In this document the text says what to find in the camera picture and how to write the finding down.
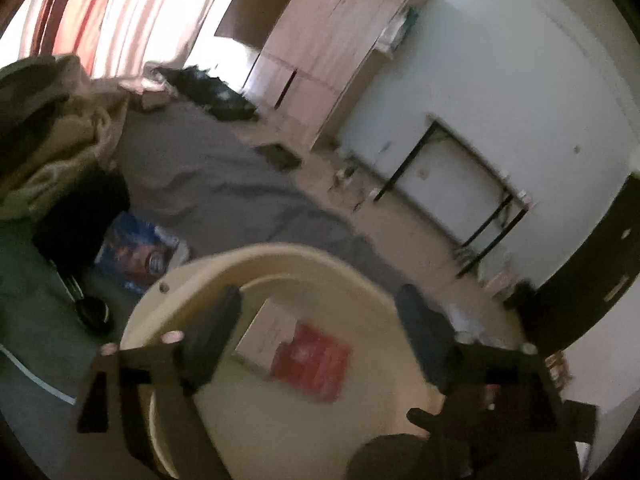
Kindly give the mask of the black folding table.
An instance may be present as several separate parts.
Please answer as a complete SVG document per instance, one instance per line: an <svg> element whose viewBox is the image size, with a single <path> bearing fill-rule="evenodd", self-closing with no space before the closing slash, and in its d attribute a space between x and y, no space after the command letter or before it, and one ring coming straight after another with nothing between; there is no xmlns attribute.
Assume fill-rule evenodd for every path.
<svg viewBox="0 0 640 480"><path fill-rule="evenodd" d="M442 118L426 130L373 199L406 200L450 238L458 278L480 264L533 208L533 200Z"/></svg>

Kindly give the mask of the wooden wardrobe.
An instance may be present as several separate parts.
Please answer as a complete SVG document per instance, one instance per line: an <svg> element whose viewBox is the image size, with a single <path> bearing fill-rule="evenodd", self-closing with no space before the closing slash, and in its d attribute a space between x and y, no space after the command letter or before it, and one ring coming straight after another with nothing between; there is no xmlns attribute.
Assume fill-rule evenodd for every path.
<svg viewBox="0 0 640 480"><path fill-rule="evenodd" d="M383 37L427 0L231 0L217 35L257 53L241 89L311 151L330 145Z"/></svg>

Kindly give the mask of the grey bed sheet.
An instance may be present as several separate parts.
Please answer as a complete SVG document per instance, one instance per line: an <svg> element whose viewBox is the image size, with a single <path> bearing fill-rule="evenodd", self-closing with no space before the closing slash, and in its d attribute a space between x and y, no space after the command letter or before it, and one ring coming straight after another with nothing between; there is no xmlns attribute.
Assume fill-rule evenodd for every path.
<svg viewBox="0 0 640 480"><path fill-rule="evenodd" d="M345 261L390 294L406 284L367 237L190 103L130 110L117 161L131 210L181 237L194 256L302 244Z"/></svg>

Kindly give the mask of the red curtain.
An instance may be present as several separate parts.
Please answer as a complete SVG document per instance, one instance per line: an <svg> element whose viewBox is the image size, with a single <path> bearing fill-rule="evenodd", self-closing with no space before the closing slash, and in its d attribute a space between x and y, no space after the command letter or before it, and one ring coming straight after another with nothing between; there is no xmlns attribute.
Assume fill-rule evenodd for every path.
<svg viewBox="0 0 640 480"><path fill-rule="evenodd" d="M215 0L28 0L18 54L73 53L93 78L186 62Z"/></svg>

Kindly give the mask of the black door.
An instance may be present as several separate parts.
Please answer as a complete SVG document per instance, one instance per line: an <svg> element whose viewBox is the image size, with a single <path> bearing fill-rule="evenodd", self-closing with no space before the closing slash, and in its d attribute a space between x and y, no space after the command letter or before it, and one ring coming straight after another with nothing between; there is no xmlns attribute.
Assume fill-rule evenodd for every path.
<svg viewBox="0 0 640 480"><path fill-rule="evenodd" d="M638 174L630 174L584 244L548 278L520 281L506 298L525 339L551 356L574 344L622 298L639 275Z"/></svg>

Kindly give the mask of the beige clothing pile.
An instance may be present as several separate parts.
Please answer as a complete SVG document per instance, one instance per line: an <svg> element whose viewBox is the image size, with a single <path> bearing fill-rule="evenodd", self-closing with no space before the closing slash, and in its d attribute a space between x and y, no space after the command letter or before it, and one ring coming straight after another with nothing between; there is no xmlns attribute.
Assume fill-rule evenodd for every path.
<svg viewBox="0 0 640 480"><path fill-rule="evenodd" d="M74 54L2 67L1 219L39 219L89 172L114 170L129 98Z"/></svg>

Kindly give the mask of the red grey cigarette box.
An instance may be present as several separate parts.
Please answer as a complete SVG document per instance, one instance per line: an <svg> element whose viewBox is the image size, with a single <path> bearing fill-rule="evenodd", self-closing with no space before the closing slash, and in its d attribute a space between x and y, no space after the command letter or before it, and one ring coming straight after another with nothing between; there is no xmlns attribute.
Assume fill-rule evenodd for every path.
<svg viewBox="0 0 640 480"><path fill-rule="evenodd" d="M319 402L333 403L341 394L352 346L268 299L235 346L234 355L269 379Z"/></svg>

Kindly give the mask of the black open suitcase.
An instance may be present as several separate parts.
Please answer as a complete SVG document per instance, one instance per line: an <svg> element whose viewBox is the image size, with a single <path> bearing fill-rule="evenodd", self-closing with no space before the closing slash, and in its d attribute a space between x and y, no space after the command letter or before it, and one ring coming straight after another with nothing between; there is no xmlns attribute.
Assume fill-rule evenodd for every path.
<svg viewBox="0 0 640 480"><path fill-rule="evenodd" d="M180 96L201 107L220 122L245 122L256 118L256 106L228 84L212 77L198 66L170 68L157 66L152 70L161 76Z"/></svg>

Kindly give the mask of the black foam tray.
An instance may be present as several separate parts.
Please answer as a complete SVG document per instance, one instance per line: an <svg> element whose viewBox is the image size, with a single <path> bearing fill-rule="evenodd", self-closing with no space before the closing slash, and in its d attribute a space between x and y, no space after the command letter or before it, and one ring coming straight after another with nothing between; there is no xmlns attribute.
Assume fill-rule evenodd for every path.
<svg viewBox="0 0 640 480"><path fill-rule="evenodd" d="M300 157L280 143L257 145L254 151L281 172L291 172L302 164Z"/></svg>

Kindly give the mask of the cream plastic basin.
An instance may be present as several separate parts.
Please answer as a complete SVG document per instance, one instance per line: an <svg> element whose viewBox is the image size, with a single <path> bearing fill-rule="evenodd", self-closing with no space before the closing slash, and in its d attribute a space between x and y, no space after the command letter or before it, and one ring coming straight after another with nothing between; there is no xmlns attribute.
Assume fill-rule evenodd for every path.
<svg viewBox="0 0 640 480"><path fill-rule="evenodd" d="M232 478L341 479L370 440L416 434L409 410L442 408L390 294L302 245L247 246L171 270L134 307L120 343L185 330L232 286L239 321L194 396Z"/></svg>

